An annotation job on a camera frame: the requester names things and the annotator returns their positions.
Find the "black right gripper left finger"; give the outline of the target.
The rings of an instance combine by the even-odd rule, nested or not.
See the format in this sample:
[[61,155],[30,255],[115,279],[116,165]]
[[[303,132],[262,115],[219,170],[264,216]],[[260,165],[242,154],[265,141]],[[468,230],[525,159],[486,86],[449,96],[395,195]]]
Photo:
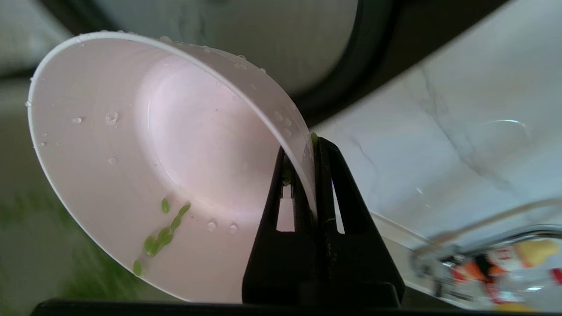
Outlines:
[[[290,176],[293,232],[277,230],[283,176]],[[245,304],[303,304],[317,282],[317,247],[303,184],[280,148],[262,218],[242,281]]]

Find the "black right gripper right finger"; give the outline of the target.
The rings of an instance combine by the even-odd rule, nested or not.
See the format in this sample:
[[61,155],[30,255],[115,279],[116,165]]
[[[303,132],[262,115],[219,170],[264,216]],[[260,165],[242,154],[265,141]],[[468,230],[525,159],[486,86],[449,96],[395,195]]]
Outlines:
[[400,306],[405,283],[343,154],[316,142],[317,216],[326,299],[337,306]]

